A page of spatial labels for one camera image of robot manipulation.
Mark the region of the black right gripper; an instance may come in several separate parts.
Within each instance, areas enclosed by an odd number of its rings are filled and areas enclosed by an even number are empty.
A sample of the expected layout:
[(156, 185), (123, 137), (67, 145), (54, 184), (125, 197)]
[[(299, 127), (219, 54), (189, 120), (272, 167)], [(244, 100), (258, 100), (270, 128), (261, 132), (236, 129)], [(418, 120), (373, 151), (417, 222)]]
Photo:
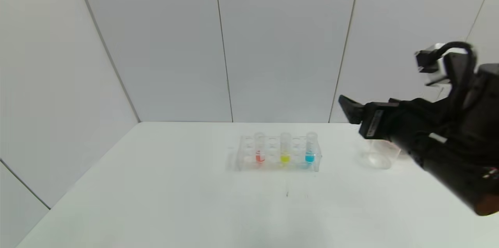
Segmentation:
[(350, 124), (361, 124), (359, 133), (367, 140), (385, 140), (402, 150), (411, 150), (419, 136), (432, 130), (432, 103), (423, 98), (391, 98), (387, 103), (370, 102), (364, 106), (340, 95), (338, 103)]

